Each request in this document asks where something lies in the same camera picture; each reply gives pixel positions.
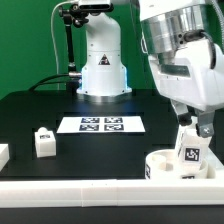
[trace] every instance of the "black sticker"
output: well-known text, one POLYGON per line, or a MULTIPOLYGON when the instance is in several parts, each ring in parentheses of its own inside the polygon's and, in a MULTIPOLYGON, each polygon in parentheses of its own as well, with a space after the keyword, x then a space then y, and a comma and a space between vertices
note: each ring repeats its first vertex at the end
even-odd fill
POLYGON ((105 54, 103 55, 102 59, 100 60, 99 65, 110 65, 110 62, 105 54))
POLYGON ((186 148, 185 150, 185 161, 199 162, 200 149, 186 148))
POLYGON ((147 164, 145 165, 145 175, 150 179, 150 167, 147 164))
POLYGON ((195 176, 182 176, 182 179, 195 179, 195 176))
POLYGON ((122 117, 106 117, 104 123, 107 124, 120 124, 123 123, 122 117))
POLYGON ((50 135, 40 135, 40 139, 48 139, 50 138, 50 135))
POLYGON ((123 124, 106 124, 104 125, 104 131, 124 131, 123 124))
POLYGON ((100 123, 100 118, 83 117, 81 123, 84 123, 84 124, 96 124, 96 123, 100 123))
POLYGON ((99 131, 99 125, 82 124, 79 131, 99 131))

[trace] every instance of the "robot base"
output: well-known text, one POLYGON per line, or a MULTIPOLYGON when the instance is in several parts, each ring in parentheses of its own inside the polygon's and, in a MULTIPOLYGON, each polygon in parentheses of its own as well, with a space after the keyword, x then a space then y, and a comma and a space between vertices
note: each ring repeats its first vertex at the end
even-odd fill
POLYGON ((128 88, 126 92, 116 95, 116 96, 96 96, 96 95, 88 95, 85 93, 77 92, 77 98, 79 100, 86 100, 93 103, 115 103, 123 100, 131 99, 132 97, 132 89, 128 88))

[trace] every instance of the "white cube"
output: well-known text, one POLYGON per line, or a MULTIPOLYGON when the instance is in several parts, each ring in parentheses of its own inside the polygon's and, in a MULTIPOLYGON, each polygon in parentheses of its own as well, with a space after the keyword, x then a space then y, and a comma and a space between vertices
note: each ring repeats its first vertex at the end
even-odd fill
POLYGON ((9 147, 8 144, 0 144, 0 171, 9 161, 9 147))
POLYGON ((52 131, 40 128, 35 132, 35 146, 37 157, 56 156, 56 141, 52 131))

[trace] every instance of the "black and white pattern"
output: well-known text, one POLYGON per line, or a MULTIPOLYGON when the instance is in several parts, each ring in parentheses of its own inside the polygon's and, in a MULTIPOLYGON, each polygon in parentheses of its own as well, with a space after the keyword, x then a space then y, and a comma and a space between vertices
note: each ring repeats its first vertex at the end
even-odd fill
POLYGON ((123 123, 122 117, 105 117, 104 123, 106 124, 121 124, 123 123))
POLYGON ((100 123, 100 118, 83 117, 81 123, 83 123, 83 124, 98 124, 98 123, 100 123))
POLYGON ((195 176, 182 176, 182 179, 195 179, 195 176))
POLYGON ((40 135, 40 139, 49 139, 50 135, 40 135))
POLYGON ((199 162, 200 149, 186 148, 185 150, 185 161, 199 162))
POLYGON ((93 124, 93 125, 90 125, 90 124, 81 124, 80 125, 80 128, 79 128, 79 131, 83 131, 83 132, 85 132, 85 131, 87 131, 87 132, 89 132, 89 131, 99 131, 99 125, 96 125, 96 124, 93 124))
POLYGON ((123 124, 106 124, 104 125, 104 131, 124 131, 123 124))
POLYGON ((145 176, 150 179, 150 167, 147 164, 145 165, 145 176))

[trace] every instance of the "white box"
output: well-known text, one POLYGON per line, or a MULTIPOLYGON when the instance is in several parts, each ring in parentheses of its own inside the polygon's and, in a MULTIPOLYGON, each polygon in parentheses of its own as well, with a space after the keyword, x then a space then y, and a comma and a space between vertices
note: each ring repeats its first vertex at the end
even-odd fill
POLYGON ((37 157, 56 156, 56 141, 52 131, 40 128, 35 132, 35 146, 37 157))

